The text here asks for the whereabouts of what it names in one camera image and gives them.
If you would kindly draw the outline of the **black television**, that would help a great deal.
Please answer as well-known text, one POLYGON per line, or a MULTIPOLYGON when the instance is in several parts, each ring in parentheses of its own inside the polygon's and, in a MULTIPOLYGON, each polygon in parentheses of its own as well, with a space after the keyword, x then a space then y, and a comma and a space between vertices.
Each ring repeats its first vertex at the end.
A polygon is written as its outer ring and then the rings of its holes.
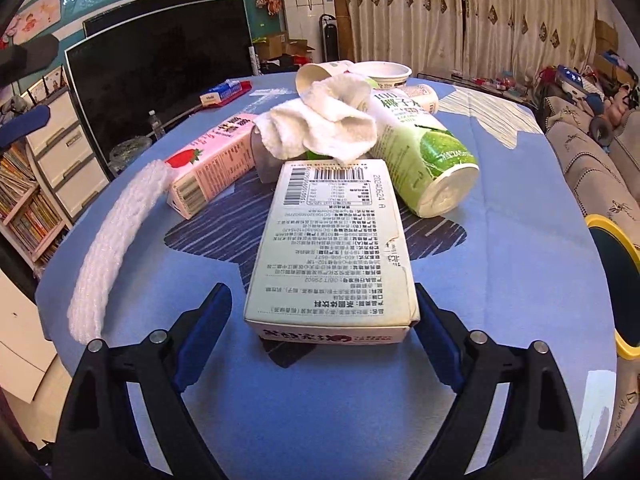
POLYGON ((170 129, 227 79, 253 73, 243 0, 202 0, 114 25, 65 51, 68 80, 102 164, 113 148, 170 129))

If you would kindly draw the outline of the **pink strawberry milk carton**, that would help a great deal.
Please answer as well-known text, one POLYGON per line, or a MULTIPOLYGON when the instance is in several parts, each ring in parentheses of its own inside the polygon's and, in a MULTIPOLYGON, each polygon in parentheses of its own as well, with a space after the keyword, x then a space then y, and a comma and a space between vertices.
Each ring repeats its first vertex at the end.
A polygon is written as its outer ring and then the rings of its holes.
POLYGON ((174 170, 167 203, 182 218, 194 217, 254 167, 250 134, 255 118, 230 116, 165 160, 174 170))

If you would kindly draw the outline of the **black tower fan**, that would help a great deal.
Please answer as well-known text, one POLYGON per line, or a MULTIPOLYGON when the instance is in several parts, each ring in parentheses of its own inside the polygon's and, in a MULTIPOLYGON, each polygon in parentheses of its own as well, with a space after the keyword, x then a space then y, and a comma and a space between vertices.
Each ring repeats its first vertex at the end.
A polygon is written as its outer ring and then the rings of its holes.
POLYGON ((333 15, 322 14, 319 18, 322 58, 324 62, 337 61, 340 57, 337 20, 333 15))

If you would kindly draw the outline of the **white foam net sleeve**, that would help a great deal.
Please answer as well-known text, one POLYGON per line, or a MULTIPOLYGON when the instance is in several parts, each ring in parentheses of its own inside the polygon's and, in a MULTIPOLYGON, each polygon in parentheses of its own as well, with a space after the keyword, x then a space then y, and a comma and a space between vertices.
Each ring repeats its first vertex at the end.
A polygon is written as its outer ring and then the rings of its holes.
POLYGON ((172 180, 174 170, 166 162, 149 162, 122 190, 106 215, 82 262, 67 308, 73 340, 88 344, 101 337, 108 296, 126 252, 172 180))

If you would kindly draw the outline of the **white drawer cabinet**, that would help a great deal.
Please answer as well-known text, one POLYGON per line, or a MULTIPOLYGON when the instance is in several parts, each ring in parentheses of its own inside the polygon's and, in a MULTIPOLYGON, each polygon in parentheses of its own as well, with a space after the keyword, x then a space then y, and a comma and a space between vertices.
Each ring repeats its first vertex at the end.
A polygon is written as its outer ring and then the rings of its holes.
POLYGON ((110 183, 67 87, 53 92, 42 104, 47 123, 26 136, 29 161, 40 184, 49 192, 63 217, 75 223, 110 183))

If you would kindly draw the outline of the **beige paper cup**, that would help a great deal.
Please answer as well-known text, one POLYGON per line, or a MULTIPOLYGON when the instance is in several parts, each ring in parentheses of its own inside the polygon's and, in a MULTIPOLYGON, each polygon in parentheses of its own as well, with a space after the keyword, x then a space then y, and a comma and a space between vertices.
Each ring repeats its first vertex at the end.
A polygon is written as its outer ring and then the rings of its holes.
POLYGON ((303 65, 296 73, 296 91, 301 96, 311 87, 314 82, 330 78, 335 75, 347 73, 353 65, 354 62, 349 60, 339 60, 323 63, 307 63, 303 65))

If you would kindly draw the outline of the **low shelf with clutter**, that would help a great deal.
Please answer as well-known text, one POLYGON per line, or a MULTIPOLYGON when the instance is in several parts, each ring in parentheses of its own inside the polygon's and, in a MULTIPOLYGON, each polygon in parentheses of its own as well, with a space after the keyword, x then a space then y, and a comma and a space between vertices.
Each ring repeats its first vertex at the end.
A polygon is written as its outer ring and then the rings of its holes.
POLYGON ((440 68, 427 68, 422 72, 416 73, 416 78, 446 82, 446 84, 452 84, 453 86, 476 90, 490 94, 491 96, 498 96, 498 98, 506 99, 525 106, 532 106, 533 102, 529 99, 527 93, 519 94, 515 90, 506 88, 504 84, 493 79, 476 78, 463 75, 458 70, 441 70, 440 68))

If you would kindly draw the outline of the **yellow rimmed dark trash bin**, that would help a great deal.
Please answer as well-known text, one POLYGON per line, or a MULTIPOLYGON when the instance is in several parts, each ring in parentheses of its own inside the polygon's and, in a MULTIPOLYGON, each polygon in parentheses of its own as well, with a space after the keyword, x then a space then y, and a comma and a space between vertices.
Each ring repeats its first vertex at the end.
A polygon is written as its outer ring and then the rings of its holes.
POLYGON ((596 244, 608 282, 617 354, 627 361, 639 359, 639 252, 612 220, 588 214, 585 222, 596 244))

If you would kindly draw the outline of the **beige patterned curtains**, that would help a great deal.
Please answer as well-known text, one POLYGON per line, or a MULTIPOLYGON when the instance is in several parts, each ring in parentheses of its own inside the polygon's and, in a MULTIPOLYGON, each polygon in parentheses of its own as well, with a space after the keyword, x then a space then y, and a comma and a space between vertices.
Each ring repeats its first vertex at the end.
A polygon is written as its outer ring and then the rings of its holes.
POLYGON ((596 53, 597 0, 346 0, 359 61, 532 81, 583 70, 596 53))

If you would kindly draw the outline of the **white printed carton box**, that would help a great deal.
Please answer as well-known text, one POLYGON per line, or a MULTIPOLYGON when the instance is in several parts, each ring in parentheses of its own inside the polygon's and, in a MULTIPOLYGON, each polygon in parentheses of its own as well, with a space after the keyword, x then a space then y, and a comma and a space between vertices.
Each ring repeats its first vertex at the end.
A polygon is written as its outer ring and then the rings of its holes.
POLYGON ((244 320, 265 340, 366 346, 405 339, 420 312, 384 160, 283 165, 244 320))

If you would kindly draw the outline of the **red tray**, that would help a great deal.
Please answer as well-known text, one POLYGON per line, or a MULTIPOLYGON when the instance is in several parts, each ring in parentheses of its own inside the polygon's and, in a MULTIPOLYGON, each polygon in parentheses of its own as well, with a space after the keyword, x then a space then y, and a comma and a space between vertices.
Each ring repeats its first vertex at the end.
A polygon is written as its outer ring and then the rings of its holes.
POLYGON ((244 96, 252 88, 248 80, 227 80, 209 88, 200 95, 202 107, 222 107, 240 96, 244 96))

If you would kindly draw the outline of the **cardboard boxes stack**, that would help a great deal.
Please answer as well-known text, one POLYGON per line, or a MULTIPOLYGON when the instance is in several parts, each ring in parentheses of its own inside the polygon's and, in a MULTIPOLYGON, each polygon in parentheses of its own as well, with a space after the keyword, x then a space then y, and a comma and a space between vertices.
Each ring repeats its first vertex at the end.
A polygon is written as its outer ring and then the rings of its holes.
POLYGON ((607 22, 597 20, 594 68, 608 81, 634 86, 638 76, 631 65, 618 53, 617 48, 617 30, 607 22))

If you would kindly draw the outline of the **blue tissue pack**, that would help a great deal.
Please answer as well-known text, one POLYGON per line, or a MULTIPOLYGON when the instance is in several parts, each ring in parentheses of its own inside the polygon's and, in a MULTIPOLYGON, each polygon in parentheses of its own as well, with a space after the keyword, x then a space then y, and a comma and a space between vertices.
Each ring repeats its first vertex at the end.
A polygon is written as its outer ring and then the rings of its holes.
POLYGON ((239 80, 228 79, 215 87, 209 88, 200 94, 200 101, 203 106, 217 105, 230 99, 242 90, 239 80))

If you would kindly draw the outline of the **pile of plush toys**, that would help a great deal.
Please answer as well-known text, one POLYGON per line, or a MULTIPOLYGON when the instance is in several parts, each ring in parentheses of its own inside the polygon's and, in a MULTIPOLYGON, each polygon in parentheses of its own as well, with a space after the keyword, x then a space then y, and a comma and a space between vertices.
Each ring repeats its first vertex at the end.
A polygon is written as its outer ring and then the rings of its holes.
POLYGON ((612 96, 565 65, 549 65, 537 76, 536 119, 547 132, 558 122, 578 128, 607 151, 631 112, 639 109, 639 88, 620 84, 612 96))

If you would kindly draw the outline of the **bookshelf with books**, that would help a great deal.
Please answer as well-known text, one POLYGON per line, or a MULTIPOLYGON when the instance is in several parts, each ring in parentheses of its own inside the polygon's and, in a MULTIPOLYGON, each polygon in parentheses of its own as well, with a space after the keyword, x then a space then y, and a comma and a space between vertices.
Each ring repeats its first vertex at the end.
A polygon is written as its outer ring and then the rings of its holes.
POLYGON ((1 234, 41 278, 68 226, 38 183, 24 140, 1 153, 0 171, 1 234))

